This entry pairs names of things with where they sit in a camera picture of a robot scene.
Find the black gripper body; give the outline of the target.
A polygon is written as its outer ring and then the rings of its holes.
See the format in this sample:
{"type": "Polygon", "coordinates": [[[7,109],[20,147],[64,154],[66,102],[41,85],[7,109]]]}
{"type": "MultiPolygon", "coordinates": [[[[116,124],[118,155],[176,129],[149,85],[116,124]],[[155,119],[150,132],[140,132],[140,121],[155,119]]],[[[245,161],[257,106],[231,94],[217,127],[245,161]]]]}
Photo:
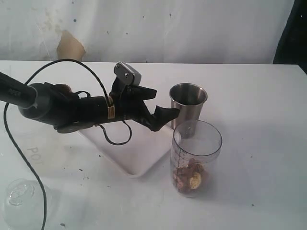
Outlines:
{"type": "Polygon", "coordinates": [[[109,122],[133,120],[141,125],[145,123],[145,119],[150,113],[144,101],[132,101],[130,99],[133,86],[125,85],[119,79],[115,79],[109,94],[113,99],[115,117],[109,119],[109,122]]]}

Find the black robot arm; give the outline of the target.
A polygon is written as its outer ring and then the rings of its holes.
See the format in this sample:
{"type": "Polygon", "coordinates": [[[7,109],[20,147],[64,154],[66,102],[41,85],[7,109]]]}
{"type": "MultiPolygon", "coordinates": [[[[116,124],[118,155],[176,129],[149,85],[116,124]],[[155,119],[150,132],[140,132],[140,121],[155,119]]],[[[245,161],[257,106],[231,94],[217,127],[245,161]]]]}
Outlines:
{"type": "Polygon", "coordinates": [[[179,115],[179,109],[157,106],[153,114],[144,101],[155,98],[155,89],[139,85],[139,73],[115,71],[109,94],[111,106],[103,96],[79,97],[64,84],[33,83],[29,86],[0,75],[0,99],[18,106],[31,120],[52,125],[58,133],[71,133],[100,124],[133,120],[151,131],[159,131],[179,115]]]}

